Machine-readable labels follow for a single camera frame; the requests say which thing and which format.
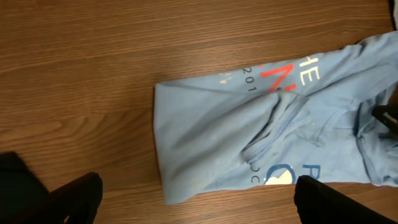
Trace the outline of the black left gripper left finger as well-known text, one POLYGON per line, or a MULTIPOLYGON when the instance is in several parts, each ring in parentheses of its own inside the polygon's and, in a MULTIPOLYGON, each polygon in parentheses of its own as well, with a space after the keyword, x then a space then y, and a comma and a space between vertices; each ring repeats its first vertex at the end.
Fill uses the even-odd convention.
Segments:
POLYGON ((19 223, 93 223, 103 198, 103 181, 89 172, 50 192, 18 216, 19 223))

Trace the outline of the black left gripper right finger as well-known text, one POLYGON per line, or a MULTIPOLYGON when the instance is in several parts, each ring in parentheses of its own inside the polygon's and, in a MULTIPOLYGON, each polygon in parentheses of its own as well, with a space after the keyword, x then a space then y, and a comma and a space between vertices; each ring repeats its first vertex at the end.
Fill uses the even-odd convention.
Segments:
POLYGON ((302 224, 397 224, 309 175, 298 178, 294 203, 302 224))

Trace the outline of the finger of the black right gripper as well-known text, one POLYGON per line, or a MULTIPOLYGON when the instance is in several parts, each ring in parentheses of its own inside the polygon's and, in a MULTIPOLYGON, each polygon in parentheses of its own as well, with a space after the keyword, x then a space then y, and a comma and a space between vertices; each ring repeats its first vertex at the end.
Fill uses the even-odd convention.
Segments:
POLYGON ((397 134, 397 104, 375 106, 371 114, 391 132, 397 134))

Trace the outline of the light blue t-shirt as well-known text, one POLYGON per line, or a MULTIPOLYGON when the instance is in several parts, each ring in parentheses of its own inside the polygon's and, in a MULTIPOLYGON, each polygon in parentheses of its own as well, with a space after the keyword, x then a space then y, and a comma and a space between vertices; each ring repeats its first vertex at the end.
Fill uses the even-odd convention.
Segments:
POLYGON ((371 114, 397 84, 397 32, 342 49, 158 83, 167 204, 257 185, 397 185, 397 138, 371 114))

